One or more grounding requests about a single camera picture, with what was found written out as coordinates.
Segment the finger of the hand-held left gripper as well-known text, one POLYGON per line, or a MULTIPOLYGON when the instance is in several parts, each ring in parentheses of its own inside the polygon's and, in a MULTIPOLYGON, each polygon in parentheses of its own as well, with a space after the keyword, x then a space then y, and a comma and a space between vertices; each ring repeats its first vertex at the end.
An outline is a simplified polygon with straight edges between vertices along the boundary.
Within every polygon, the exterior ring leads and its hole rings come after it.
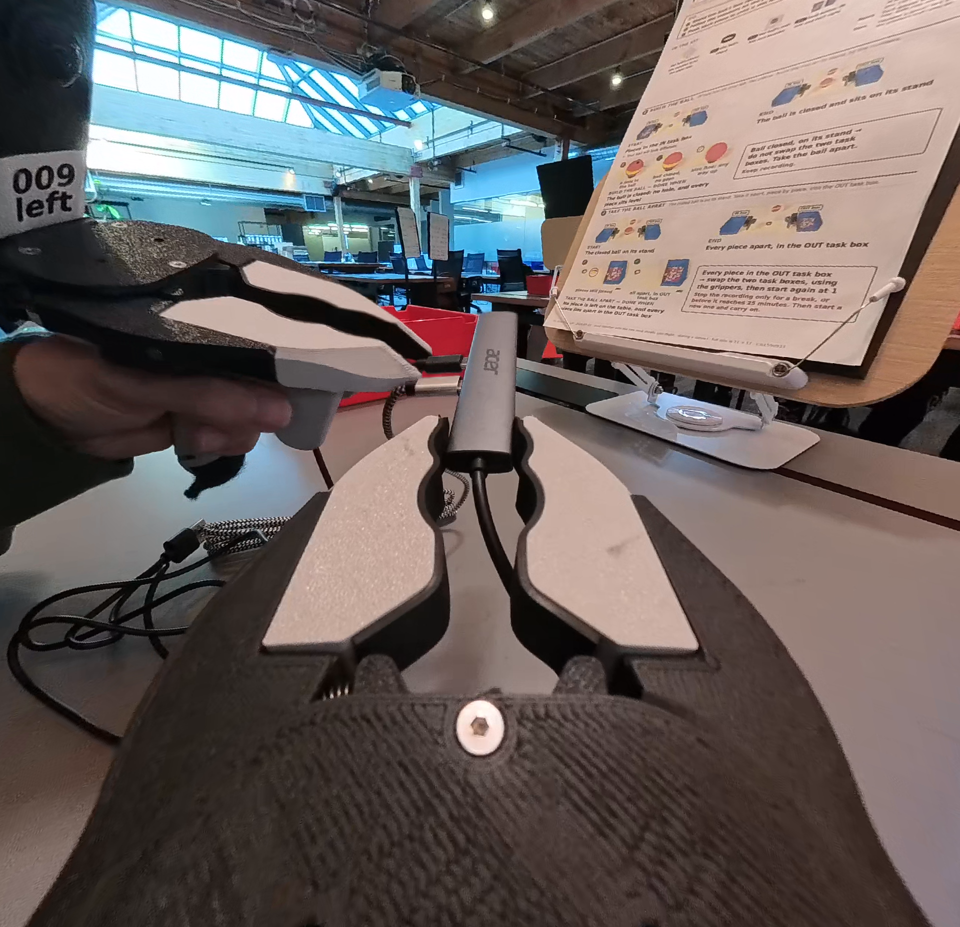
POLYGON ((268 261, 237 268, 237 297, 288 320, 382 342, 408 361, 433 349, 395 315, 348 285, 268 261))
POLYGON ((398 346, 375 337, 375 328, 393 326, 401 340, 416 339, 388 314, 362 314, 359 333, 348 333, 283 316, 253 301, 217 297, 178 302, 162 319, 269 346, 277 381, 292 390, 383 392, 422 376, 398 346))

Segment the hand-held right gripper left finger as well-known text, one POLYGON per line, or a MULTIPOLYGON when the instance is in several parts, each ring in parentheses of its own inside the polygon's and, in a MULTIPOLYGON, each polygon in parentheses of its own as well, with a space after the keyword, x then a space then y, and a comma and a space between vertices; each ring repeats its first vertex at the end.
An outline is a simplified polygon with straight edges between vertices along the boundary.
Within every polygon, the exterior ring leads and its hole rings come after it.
POLYGON ((450 622, 439 517, 450 422, 428 415, 358 461, 329 493, 268 625, 272 655, 328 655, 354 668, 424 657, 450 622))

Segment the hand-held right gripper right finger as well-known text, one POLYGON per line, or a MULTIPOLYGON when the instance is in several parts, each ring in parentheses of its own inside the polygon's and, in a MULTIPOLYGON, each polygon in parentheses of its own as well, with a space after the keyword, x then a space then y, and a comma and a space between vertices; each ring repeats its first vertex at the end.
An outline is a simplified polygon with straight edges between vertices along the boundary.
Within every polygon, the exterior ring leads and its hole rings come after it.
POLYGON ((554 673, 574 657, 620 674, 640 657, 693 657, 697 635, 627 486, 533 416, 513 430, 523 523, 511 627, 554 673))

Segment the grey usb hub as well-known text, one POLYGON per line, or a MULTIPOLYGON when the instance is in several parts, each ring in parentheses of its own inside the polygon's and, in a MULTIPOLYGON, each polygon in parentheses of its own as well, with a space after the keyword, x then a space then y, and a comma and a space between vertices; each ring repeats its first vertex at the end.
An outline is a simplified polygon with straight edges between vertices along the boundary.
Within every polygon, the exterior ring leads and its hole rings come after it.
POLYGON ((518 317, 508 311, 478 317, 450 427, 445 464, 462 474, 513 469, 518 317))

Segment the person's left forearm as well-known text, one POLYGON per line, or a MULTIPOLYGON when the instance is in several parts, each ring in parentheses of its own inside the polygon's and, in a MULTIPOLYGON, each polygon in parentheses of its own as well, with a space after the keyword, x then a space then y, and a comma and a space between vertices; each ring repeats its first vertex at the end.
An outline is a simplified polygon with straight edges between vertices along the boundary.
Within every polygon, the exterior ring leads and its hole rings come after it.
POLYGON ((21 395, 15 363, 28 341, 1 343, 1 553, 17 526, 103 484, 129 476, 132 458, 84 453, 36 416, 21 395))

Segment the person's left hand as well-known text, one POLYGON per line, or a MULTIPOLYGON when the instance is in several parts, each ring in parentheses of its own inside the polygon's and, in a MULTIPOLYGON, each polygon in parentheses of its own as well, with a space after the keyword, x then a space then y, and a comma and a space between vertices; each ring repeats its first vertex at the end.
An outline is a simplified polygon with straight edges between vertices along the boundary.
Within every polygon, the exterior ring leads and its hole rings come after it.
POLYGON ((67 442, 110 461, 181 448, 242 456, 292 420, 274 385, 166 377, 111 364, 91 345, 48 337, 21 347, 13 378, 26 406, 67 442))

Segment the red plastic bin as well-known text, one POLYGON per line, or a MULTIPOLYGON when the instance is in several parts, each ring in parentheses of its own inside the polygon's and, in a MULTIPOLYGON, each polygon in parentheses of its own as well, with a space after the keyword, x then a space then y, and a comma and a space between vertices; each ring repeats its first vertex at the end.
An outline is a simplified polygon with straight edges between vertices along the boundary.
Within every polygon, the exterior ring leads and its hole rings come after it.
POLYGON ((405 323, 424 340, 431 347, 433 356, 461 356, 462 367, 459 374, 463 375, 479 314, 417 305, 402 308, 385 306, 382 310, 405 323))

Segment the white ceiling projector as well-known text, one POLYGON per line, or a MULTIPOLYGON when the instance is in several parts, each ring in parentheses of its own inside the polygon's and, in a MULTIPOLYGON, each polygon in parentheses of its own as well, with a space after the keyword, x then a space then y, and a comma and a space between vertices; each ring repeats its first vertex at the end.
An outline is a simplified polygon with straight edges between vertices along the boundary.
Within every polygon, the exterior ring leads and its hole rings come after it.
POLYGON ((359 102, 384 112, 409 107, 418 98, 417 81, 405 70, 372 69, 359 81, 359 102))

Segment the black monitor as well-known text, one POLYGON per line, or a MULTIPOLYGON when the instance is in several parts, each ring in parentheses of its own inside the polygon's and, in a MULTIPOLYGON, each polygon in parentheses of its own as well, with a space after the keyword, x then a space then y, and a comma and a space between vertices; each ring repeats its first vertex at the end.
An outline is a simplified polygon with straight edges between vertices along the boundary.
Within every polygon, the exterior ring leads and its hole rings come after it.
POLYGON ((544 219, 582 217, 594 193, 592 156, 542 163, 536 167, 544 219))

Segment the instruction sheet on stand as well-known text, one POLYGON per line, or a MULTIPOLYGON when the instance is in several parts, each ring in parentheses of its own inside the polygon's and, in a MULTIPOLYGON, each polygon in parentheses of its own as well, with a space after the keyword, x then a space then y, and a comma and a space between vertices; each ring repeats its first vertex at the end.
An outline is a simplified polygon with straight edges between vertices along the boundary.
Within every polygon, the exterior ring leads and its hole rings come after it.
POLYGON ((927 373, 949 339, 958 309, 958 189, 940 219, 911 278, 895 276, 867 303, 886 297, 870 357, 857 369, 838 368, 805 355, 800 360, 722 353, 717 350, 631 341, 546 324, 564 285, 567 262, 586 230, 602 190, 594 191, 551 291, 544 325, 558 349, 610 361, 640 378, 640 391, 600 409, 656 437, 703 449, 723 444, 735 464, 770 468, 775 416, 770 401, 781 396, 813 406, 869 406, 899 394, 927 373))

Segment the printed instruction sheet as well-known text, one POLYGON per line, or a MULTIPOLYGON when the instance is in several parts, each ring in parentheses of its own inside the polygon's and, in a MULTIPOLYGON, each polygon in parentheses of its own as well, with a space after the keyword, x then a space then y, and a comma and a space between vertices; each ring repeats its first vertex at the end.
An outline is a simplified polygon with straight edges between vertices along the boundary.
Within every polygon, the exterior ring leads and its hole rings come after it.
POLYGON ((684 0, 546 324, 859 369, 958 189, 959 0, 684 0))

